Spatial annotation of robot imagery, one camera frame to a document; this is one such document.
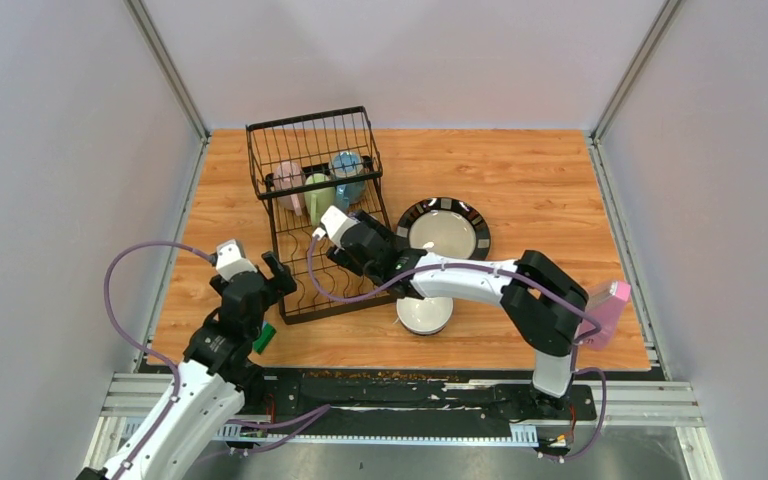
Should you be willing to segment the light green mug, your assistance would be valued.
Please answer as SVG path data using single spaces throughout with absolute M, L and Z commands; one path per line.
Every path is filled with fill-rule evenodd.
M 323 173 L 313 173 L 307 177 L 305 186 L 322 185 L 330 181 L 331 178 Z M 335 203 L 336 188 L 334 186 L 325 186 L 315 188 L 304 192 L 307 212 L 312 227 L 318 227 L 320 218 L 329 206 Z

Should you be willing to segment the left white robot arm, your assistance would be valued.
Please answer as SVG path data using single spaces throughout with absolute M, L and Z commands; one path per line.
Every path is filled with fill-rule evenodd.
M 262 254 L 265 276 L 234 240 L 215 253 L 195 255 L 216 269 L 211 287 L 220 304 L 192 335 L 178 364 L 162 356 L 173 378 L 137 432 L 100 468 L 81 479 L 180 479 L 217 431 L 239 411 L 258 411 L 266 400 L 263 370 L 249 356 L 265 313 L 297 289 L 289 267 L 272 251 Z

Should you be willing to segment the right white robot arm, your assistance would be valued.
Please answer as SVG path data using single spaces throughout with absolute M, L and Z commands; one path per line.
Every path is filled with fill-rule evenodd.
M 587 291 L 543 253 L 518 259 L 477 261 L 426 249 L 397 249 L 394 234 L 371 216 L 330 207 L 312 234 L 309 250 L 331 243 L 328 258 L 372 282 L 376 293 L 425 300 L 451 298 L 498 307 L 536 352 L 531 403 L 556 417 L 571 403 L 569 387 Z

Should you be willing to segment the blue butterfly mug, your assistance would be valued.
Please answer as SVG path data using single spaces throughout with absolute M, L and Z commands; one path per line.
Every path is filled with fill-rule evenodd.
M 363 158 L 354 151 L 341 151 L 331 160 L 330 172 L 334 180 L 340 181 L 335 187 L 336 206 L 347 211 L 365 192 L 362 180 L 353 181 L 353 178 L 366 173 Z

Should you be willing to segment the white black bowl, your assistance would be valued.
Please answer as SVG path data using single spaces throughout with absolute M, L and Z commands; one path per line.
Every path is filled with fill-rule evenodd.
M 409 332 L 428 336 L 445 328 L 454 311 L 452 298 L 404 298 L 396 302 L 396 314 L 401 325 Z

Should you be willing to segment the pink ceramic mug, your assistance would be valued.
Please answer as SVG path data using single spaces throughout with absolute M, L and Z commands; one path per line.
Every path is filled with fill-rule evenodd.
M 287 194 L 287 191 L 305 185 L 305 175 L 301 166 L 294 161 L 282 161 L 273 172 L 273 185 L 281 193 L 278 204 L 296 216 L 305 213 L 306 203 L 302 193 Z

